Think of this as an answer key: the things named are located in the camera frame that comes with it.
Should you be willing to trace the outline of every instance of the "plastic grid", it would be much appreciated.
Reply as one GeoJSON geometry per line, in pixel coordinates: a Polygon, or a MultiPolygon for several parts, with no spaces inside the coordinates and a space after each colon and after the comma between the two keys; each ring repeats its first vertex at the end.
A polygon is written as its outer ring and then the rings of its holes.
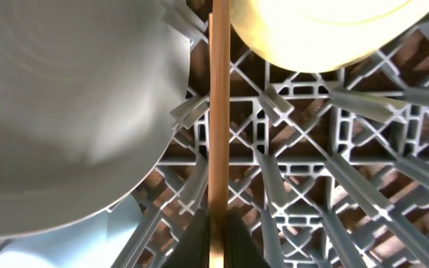
{"type": "MultiPolygon", "coordinates": [[[[192,40],[208,43],[207,23],[194,16],[184,4],[172,13],[177,19],[169,21],[174,28],[192,40]]],[[[429,208],[429,156],[421,152],[429,148],[429,133],[422,135],[422,126],[429,120],[429,75],[415,85],[407,85],[402,73],[392,61],[405,41],[419,31],[429,40],[429,15],[418,25],[375,52],[354,77],[347,77],[346,70],[336,72],[336,78],[326,80],[321,74],[311,74],[312,82],[298,82],[294,73],[282,83],[270,83],[269,63],[265,63],[264,89],[256,85],[239,65],[248,57],[246,51],[234,63],[231,72],[240,75],[257,93],[258,97],[231,97],[230,101],[250,103],[252,114],[242,124],[232,124],[232,137],[252,150],[250,157],[231,157],[232,166],[252,166],[246,176],[235,182],[229,181],[229,202],[241,200],[259,211],[251,226],[251,232],[262,228],[264,256],[271,267],[333,267],[338,261],[344,267],[397,267],[409,262],[422,262],[429,267],[429,234],[423,235],[406,216],[415,209],[429,208]],[[356,91],[362,80],[381,72],[397,87],[397,91],[356,91]],[[308,93],[296,93],[296,88],[309,87],[308,93]],[[299,126],[291,117],[296,112],[294,100],[322,99],[325,102],[304,125],[299,126]],[[310,132],[323,116],[330,118],[328,146],[319,145],[310,132]],[[280,124],[295,130],[280,146],[270,147],[270,128],[280,124]],[[252,125],[252,141],[244,133],[252,125]],[[362,130],[354,133],[356,126],[362,130]],[[283,156],[288,148],[307,140],[320,153],[317,156],[283,156]],[[356,157],[352,151],[376,140],[387,151],[385,156],[356,157]],[[383,165],[370,180],[353,166],[383,165]],[[399,171],[417,181],[420,186],[406,196],[391,202],[381,194],[383,181],[389,173],[399,171]],[[251,181],[261,173],[265,187],[265,203],[256,202],[248,191],[251,181]],[[293,177],[307,177],[295,182],[293,177]],[[325,204],[317,205],[309,191],[319,177],[325,180],[325,204]],[[333,191],[337,182],[348,195],[334,203],[333,191]],[[370,220],[355,232],[347,232],[338,214],[348,208],[362,208],[370,220]],[[297,234],[292,228],[301,228],[297,234]],[[406,246],[383,260],[372,255],[374,233],[389,229],[406,246]],[[322,243],[313,247],[312,234],[323,229],[322,243]],[[281,243],[279,232],[285,242],[281,243]]],[[[189,149],[193,156],[164,157],[156,166],[173,195],[161,205],[153,201],[159,193],[133,195],[146,208],[145,220],[130,238],[114,267],[139,267],[137,260],[144,249],[153,254],[150,268],[160,267],[166,256],[176,246],[182,234],[178,226],[163,209],[171,202],[181,205],[180,214],[194,214],[198,207],[206,207],[203,197],[207,185],[209,96],[199,96],[188,88],[191,97],[171,114],[177,120],[174,125],[174,141],[189,149]],[[182,134],[182,129],[194,128],[194,140],[182,134]],[[194,166],[191,175],[183,179],[174,166],[194,166]],[[160,249],[150,242],[159,223],[170,230],[174,243],[160,249]]]]}

